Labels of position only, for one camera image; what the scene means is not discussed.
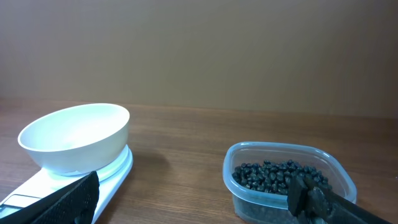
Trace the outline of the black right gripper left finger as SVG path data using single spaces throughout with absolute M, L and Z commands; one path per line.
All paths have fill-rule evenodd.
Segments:
M 1 224 L 91 223 L 100 196 L 97 172 L 1 218 Z

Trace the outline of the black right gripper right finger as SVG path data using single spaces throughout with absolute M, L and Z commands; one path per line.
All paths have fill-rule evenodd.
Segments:
M 291 178 L 287 205 L 299 223 L 390 224 L 309 177 Z

